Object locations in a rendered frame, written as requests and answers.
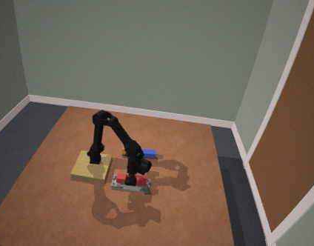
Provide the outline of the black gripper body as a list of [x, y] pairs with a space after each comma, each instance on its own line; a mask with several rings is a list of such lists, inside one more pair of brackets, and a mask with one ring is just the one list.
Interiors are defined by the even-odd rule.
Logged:
[[[129, 176], [127, 176], [125, 178], [125, 185], [132, 185], [132, 186], [136, 186], [136, 182], [137, 182], [137, 178], [135, 175], [137, 175], [136, 173], [137, 167], [131, 167], [129, 165], [127, 165], [127, 173], [129, 173]], [[130, 175], [131, 174], [131, 175]]]

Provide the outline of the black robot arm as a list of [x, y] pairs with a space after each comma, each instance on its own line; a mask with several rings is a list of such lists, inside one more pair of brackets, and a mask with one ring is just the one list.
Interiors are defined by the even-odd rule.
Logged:
[[[109, 118], [109, 120], [107, 118]], [[87, 152], [87, 155], [90, 157], [90, 164], [99, 164], [101, 161], [100, 153], [104, 150], [104, 145], [101, 143], [103, 126], [109, 126], [124, 145], [125, 156], [128, 156], [128, 165], [131, 167], [136, 166], [136, 173], [142, 176], [150, 170], [152, 163], [143, 159], [144, 153], [140, 145], [127, 135], [124, 128], [119, 124], [117, 117], [113, 116], [110, 112], [100, 110], [93, 114], [92, 120], [95, 125], [93, 144], [90, 147], [90, 151]]]

